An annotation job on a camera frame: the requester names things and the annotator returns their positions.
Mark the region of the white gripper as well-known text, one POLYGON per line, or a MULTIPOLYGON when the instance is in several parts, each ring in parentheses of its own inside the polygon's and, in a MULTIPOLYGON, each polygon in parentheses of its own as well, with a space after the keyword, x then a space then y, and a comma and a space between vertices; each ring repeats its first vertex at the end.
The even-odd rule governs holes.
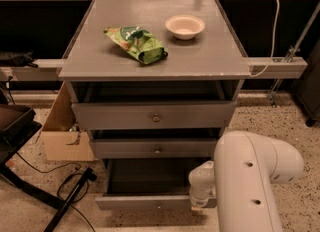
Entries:
POLYGON ((215 186, 214 162, 206 161, 188 175, 191 211, 202 212, 215 186))

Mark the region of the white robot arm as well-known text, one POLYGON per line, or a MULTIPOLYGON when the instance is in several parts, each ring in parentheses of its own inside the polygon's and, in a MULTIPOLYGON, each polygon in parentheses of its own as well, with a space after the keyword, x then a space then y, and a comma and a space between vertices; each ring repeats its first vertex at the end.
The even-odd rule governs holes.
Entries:
POLYGON ((217 142, 214 159, 189 173, 191 205, 208 205, 216 194, 220 232, 283 232, 271 185, 292 183, 304 169, 291 144, 245 131, 217 142))

